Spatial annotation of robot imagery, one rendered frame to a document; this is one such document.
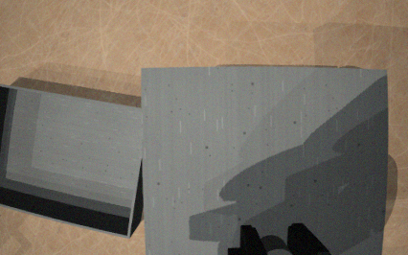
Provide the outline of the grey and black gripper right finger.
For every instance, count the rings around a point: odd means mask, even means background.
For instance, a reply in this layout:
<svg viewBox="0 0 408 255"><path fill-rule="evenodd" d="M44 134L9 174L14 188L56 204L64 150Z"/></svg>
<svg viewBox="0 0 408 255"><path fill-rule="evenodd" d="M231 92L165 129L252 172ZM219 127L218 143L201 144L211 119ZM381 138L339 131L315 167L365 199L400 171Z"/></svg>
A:
<svg viewBox="0 0 408 255"><path fill-rule="evenodd" d="M292 255L331 255L303 223L288 226L287 247Z"/></svg>

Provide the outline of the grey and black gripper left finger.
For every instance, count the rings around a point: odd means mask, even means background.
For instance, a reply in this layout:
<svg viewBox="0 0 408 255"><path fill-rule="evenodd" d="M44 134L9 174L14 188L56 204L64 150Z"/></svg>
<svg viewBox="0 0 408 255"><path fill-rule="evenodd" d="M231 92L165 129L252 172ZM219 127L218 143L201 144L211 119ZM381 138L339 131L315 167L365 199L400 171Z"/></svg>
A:
<svg viewBox="0 0 408 255"><path fill-rule="evenodd" d="M267 255L261 238L252 225L240 226L240 247L228 248L228 255Z"/></svg>

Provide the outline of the grey open box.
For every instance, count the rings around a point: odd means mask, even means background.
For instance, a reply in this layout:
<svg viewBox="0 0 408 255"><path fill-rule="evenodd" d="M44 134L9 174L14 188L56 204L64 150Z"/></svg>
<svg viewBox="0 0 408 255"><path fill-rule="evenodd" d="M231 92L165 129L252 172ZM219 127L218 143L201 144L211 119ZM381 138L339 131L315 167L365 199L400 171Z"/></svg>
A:
<svg viewBox="0 0 408 255"><path fill-rule="evenodd" d="M141 108L0 84L0 206L130 239L144 206Z"/></svg>

